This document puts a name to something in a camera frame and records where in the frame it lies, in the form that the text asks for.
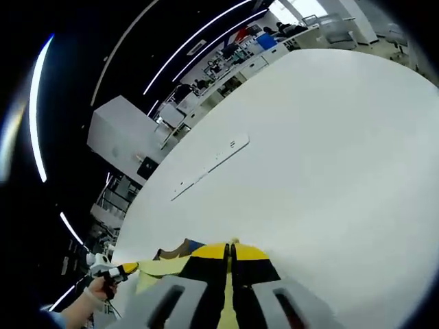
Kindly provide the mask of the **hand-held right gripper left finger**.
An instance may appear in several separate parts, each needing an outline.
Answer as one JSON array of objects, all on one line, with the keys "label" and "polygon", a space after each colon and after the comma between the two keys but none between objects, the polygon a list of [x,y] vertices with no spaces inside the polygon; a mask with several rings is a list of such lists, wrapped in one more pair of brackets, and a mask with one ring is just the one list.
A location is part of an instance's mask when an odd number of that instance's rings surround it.
[{"label": "hand-held right gripper left finger", "polygon": [[229,243],[204,245],[177,276],[165,276],[127,304],[120,328],[217,328],[224,307]]}]

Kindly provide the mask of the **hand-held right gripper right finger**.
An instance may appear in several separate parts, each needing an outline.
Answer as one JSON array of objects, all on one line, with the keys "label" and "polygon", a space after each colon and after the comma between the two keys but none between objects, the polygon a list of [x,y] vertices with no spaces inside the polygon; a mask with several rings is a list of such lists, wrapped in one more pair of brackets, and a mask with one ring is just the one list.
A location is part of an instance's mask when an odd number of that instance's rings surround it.
[{"label": "hand-held right gripper right finger", "polygon": [[265,252],[231,244],[233,308],[240,328],[342,328],[329,305],[292,278],[282,278]]}]

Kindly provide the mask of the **person's left hand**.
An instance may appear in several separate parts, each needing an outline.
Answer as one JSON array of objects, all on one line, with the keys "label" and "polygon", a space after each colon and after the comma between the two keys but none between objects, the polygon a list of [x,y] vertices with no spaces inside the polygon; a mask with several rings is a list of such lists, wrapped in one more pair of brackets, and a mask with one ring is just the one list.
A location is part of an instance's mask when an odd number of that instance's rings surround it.
[{"label": "person's left hand", "polygon": [[105,280],[104,277],[94,278],[88,286],[90,292],[102,301],[112,300],[117,292],[117,284]]}]

